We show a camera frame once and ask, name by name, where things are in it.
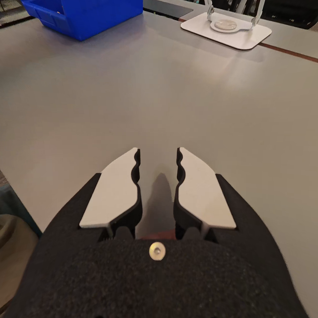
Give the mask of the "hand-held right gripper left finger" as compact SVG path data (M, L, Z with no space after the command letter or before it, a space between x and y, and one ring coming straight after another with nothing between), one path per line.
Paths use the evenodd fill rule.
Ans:
M79 227L134 232L142 218L139 148L132 148L102 170Z

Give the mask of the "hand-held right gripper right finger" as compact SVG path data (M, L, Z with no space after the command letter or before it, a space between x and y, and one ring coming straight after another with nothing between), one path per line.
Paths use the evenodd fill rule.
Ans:
M173 215L180 228L237 228L216 173L184 147L177 149L177 180Z

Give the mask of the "blue plastic bin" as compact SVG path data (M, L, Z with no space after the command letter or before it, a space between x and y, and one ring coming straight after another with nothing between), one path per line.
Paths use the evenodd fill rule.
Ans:
M143 13L142 0L22 0L27 13L58 33L84 41Z

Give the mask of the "white folding stand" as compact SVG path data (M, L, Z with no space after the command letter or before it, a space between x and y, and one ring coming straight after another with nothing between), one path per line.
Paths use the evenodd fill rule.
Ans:
M272 33L268 27L258 25L264 0L260 1L257 14L250 22L217 13L212 1L207 2L207 13L182 22L183 30L243 51L254 48Z

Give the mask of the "black office chair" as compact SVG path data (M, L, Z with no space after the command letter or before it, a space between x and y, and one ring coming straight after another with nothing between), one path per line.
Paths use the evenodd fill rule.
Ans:
M249 16L256 16L259 0L213 1L215 7ZM317 0L266 0L262 19L310 29L318 22Z

